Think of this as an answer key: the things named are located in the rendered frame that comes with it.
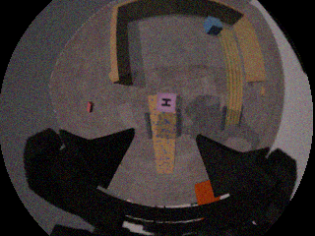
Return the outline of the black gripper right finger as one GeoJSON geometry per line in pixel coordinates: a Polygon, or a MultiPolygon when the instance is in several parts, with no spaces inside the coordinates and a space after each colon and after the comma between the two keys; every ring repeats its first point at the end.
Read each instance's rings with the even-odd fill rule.
{"type": "Polygon", "coordinates": [[[243,177],[253,162],[267,157],[270,148],[255,149],[251,152],[240,152],[233,148],[220,145],[220,143],[198,134],[197,147],[204,161],[210,184],[212,184],[214,198],[228,194],[237,181],[243,177]]]}

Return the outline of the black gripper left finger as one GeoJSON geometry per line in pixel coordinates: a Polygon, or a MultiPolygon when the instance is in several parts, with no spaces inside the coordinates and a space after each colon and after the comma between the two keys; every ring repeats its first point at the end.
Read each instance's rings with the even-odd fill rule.
{"type": "Polygon", "coordinates": [[[107,189],[113,180],[115,170],[125,157],[130,143],[133,142],[135,129],[126,129],[106,137],[84,139],[78,135],[60,130],[64,147],[73,150],[83,159],[92,176],[99,182],[99,186],[107,189]]]}

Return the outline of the orange strip with blue speckles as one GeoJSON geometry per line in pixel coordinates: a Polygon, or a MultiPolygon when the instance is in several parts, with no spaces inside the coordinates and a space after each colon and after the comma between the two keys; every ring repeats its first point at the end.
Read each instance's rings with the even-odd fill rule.
{"type": "Polygon", "coordinates": [[[151,129],[153,129],[157,173],[173,173],[176,149],[176,105],[174,113],[157,111],[158,95],[149,95],[151,129]]]}

